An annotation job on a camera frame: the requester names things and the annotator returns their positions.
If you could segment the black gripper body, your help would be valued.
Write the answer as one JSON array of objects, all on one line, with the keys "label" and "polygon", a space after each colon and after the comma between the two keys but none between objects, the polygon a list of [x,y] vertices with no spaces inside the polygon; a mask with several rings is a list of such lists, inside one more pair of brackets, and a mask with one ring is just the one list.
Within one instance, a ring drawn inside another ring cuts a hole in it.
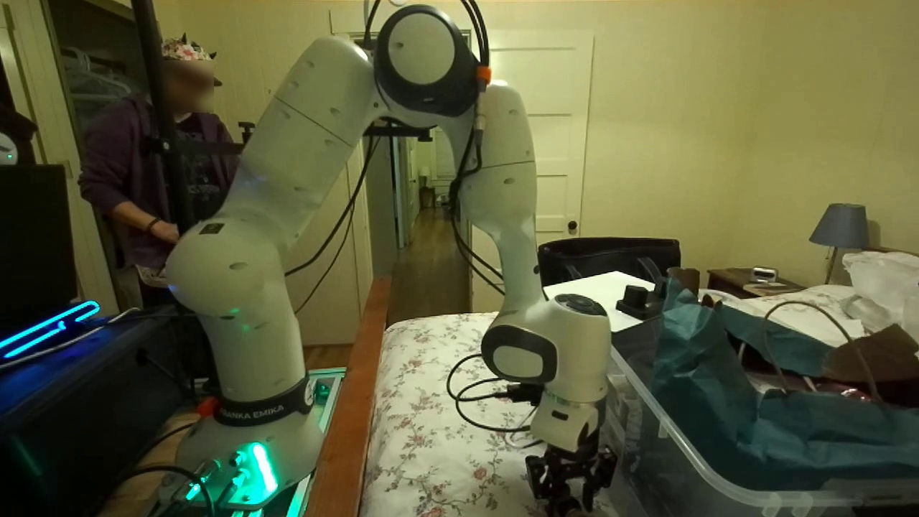
[{"label": "black gripper body", "polygon": [[586,475],[600,451],[602,448],[596,445],[596,441],[586,441],[576,451],[563,451],[563,448],[549,445],[541,461],[549,461],[559,469],[559,488],[563,488],[572,479],[586,484]]}]

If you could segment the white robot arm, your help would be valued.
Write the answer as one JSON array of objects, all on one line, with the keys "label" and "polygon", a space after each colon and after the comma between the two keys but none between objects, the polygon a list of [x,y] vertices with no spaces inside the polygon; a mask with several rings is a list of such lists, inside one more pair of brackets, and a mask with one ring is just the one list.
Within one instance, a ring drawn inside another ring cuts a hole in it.
[{"label": "white robot arm", "polygon": [[244,145],[228,196],[165,260],[165,284],[205,331],[218,373],[214,412],[178,451],[188,484],[165,494],[168,510],[256,517],[315,471],[317,408],[286,254],[382,122],[448,138],[458,218],[497,245],[501,304],[478,354],[534,393],[527,431],[546,445],[526,462],[534,498],[549,517],[576,517],[609,484],[612,461],[596,445],[609,313],[541,291],[523,97],[490,74],[481,34],[461,34],[432,7],[401,7],[363,41],[303,50]]}]

